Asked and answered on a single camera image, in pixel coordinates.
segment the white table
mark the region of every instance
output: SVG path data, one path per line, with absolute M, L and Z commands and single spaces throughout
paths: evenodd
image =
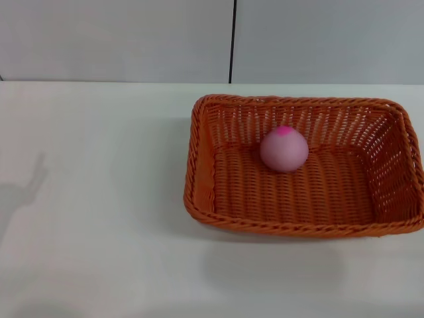
M 423 317 L 424 231 L 316 241 L 191 219 L 189 117 L 208 93 L 385 97 L 424 138 L 424 86 L 1 82 L 0 317 Z

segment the wicker basket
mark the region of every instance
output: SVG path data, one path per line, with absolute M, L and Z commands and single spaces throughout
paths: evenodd
M 278 125 L 309 157 L 290 174 L 261 163 Z M 386 99 L 208 95 L 194 107 L 184 203 L 223 229 L 301 237 L 362 237 L 424 226 L 423 169 L 405 110 Z

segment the pink ball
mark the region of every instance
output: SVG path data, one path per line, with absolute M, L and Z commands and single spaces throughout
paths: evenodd
M 269 168 L 291 172 L 303 165 L 309 154 L 307 141 L 299 132 L 280 126 L 267 134 L 260 143 L 260 157 Z

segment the gray wall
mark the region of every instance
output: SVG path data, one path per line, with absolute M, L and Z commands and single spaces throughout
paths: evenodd
M 233 0 L 0 0 L 4 80 L 228 81 Z
M 424 84 L 422 0 L 238 0 L 233 83 Z

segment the magenta spot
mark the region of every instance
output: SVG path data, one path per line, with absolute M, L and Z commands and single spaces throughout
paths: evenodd
M 285 134 L 290 134 L 292 132 L 292 128 L 288 127 L 288 126 L 281 126 L 278 127 L 276 129 L 276 132 L 280 135 L 280 136 L 284 136 Z

